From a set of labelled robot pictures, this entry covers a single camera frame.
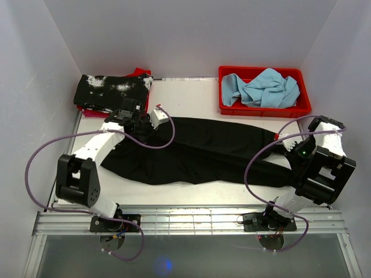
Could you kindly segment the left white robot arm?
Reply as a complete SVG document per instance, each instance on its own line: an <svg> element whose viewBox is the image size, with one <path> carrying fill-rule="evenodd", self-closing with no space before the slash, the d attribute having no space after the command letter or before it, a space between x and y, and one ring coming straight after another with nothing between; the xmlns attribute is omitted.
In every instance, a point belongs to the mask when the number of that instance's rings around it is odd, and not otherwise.
<svg viewBox="0 0 371 278"><path fill-rule="evenodd" d="M143 111L138 101L124 102L124 108L110 113L99 133L70 155L61 155L57 162L56 196L58 199L86 207L93 214L103 217L109 231L122 227L123 218L119 205L101 192L98 168L107 155L125 136L141 125L151 130L151 115Z"/></svg>

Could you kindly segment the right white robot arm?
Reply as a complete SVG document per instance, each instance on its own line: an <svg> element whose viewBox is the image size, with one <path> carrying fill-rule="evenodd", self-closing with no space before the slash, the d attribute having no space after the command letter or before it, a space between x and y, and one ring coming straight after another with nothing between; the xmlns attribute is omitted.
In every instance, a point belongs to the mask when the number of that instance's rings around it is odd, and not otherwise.
<svg viewBox="0 0 371 278"><path fill-rule="evenodd" d="M356 168L356 162L343 151L344 128L341 122L321 115L309 124L310 135L305 140L283 142L292 172L291 189L267 205L261 216L265 228L285 228L300 210L313 204L332 204L338 198Z"/></svg>

